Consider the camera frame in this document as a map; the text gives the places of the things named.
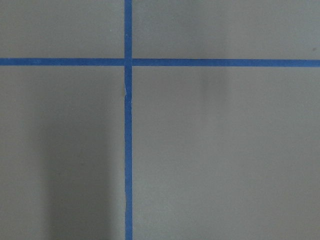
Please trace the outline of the blue tape strip vertical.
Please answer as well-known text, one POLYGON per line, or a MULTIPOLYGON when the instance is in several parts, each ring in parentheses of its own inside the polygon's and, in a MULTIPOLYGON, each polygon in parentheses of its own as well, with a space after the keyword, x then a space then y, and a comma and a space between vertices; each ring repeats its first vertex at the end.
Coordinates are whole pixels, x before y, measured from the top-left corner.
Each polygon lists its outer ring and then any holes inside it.
POLYGON ((132 1, 124 1, 124 153, 125 239, 133 239, 132 184, 132 1))

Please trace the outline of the blue tape strip horizontal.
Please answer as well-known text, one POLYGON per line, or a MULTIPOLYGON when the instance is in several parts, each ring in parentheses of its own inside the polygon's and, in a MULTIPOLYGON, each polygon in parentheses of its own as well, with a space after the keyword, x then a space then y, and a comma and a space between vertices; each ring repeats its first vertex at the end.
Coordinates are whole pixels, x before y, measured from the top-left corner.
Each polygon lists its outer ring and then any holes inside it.
POLYGON ((318 68, 318 59, 1 58, 1 66, 289 67, 318 68))

